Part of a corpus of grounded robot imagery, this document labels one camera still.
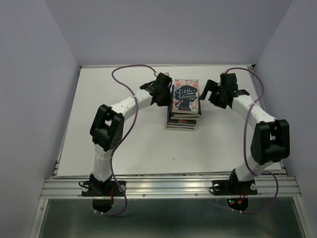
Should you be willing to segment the floral cover white book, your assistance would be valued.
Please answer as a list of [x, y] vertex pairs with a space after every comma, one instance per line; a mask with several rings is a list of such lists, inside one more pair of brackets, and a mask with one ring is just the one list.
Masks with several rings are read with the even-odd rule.
[[174, 80], [171, 111], [179, 114], [198, 114], [199, 80]]

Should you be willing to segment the dark red orange book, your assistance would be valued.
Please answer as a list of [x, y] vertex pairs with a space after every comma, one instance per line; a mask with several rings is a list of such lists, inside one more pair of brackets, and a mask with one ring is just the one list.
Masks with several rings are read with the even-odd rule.
[[[170, 105], [168, 105], [167, 107], [167, 118], [168, 119], [199, 119], [199, 118], [176, 118], [176, 117], [171, 117], [169, 111], [172, 110], [172, 103]], [[201, 104], [199, 103], [199, 112], [202, 114], [201, 112]]]

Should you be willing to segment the Three Days to See book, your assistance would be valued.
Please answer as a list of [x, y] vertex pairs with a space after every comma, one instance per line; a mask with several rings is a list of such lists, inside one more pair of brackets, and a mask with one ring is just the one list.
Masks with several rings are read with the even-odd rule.
[[171, 127], [195, 127], [196, 124], [177, 124], [177, 123], [168, 123], [166, 126], [171, 126]]

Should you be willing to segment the Tale of Two Cities book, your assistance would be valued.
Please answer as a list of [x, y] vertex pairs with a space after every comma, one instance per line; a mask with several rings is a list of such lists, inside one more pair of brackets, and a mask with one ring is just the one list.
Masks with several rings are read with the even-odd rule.
[[177, 124], [197, 124], [196, 120], [173, 120], [168, 123], [177, 123]]

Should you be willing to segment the orange Huckleberry Finn book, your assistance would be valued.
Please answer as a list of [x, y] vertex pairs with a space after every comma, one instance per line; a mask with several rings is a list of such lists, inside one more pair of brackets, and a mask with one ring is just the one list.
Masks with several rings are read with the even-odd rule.
[[176, 118], [199, 118], [201, 113], [198, 114], [189, 114], [189, 113], [174, 113], [172, 110], [169, 111], [171, 117]]

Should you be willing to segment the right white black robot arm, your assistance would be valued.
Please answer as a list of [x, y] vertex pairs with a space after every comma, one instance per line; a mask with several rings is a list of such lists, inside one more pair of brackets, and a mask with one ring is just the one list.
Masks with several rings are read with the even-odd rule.
[[227, 180], [213, 180], [210, 192], [214, 195], [256, 195], [255, 178], [268, 174], [267, 167], [290, 154], [290, 126], [285, 119], [276, 119], [269, 115], [252, 99], [245, 89], [239, 89], [234, 73], [223, 73], [220, 81], [208, 80], [200, 96], [208, 99], [219, 108], [231, 108], [244, 120], [244, 130], [251, 127], [254, 131], [251, 142], [251, 154], [243, 153], [244, 162], [235, 168]]

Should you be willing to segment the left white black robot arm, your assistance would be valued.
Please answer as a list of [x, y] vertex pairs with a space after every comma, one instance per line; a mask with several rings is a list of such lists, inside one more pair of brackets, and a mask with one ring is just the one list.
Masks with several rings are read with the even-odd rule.
[[99, 106], [93, 120], [90, 135], [95, 148], [93, 171], [83, 189], [89, 196], [107, 196], [112, 185], [112, 158], [114, 151], [124, 140], [123, 129], [127, 119], [134, 117], [136, 123], [138, 112], [153, 104], [168, 106], [171, 101], [172, 78], [168, 73], [155, 73], [156, 79], [140, 86], [136, 92], [121, 102]]

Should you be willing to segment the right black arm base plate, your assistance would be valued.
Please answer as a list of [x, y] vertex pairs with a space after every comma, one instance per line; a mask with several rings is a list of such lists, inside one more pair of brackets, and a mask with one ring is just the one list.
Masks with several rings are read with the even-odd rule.
[[232, 183], [230, 180], [213, 180], [209, 191], [216, 196], [257, 195], [255, 181]]

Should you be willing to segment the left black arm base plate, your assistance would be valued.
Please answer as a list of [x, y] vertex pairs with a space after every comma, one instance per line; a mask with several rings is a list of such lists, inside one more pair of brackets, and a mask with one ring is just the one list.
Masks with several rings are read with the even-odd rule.
[[123, 197], [121, 189], [114, 180], [106, 181], [106, 184], [99, 188], [92, 188], [89, 181], [80, 181], [79, 186], [82, 188], [83, 197]]

